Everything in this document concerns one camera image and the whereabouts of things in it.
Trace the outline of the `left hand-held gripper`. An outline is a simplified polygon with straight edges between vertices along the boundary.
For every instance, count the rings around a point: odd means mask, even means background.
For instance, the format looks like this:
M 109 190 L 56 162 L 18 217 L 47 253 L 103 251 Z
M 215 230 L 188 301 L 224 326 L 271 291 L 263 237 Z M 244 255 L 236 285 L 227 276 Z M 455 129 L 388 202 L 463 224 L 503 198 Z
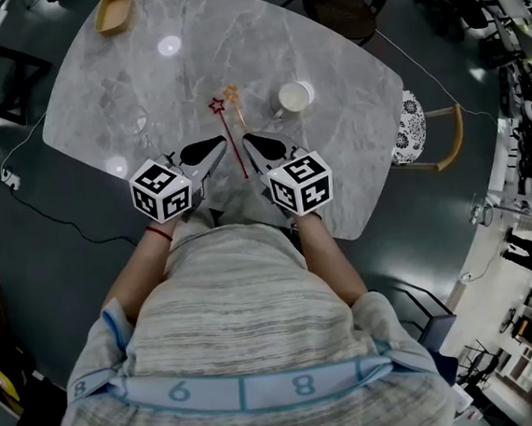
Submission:
M 224 136 L 186 145 L 175 153 L 148 159 L 130 178 L 133 206 L 156 223 L 189 215 L 205 199 L 205 182 L 223 159 Z

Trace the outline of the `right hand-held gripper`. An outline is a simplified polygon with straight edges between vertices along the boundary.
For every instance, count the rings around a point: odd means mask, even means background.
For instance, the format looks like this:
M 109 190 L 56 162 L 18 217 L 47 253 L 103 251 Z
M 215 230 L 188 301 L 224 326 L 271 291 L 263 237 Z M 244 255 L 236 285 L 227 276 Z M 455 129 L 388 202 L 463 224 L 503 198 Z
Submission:
M 294 215 L 313 213 L 333 199 L 332 171 L 316 151 L 279 133 L 245 133 L 242 146 L 260 174 L 262 194 Z

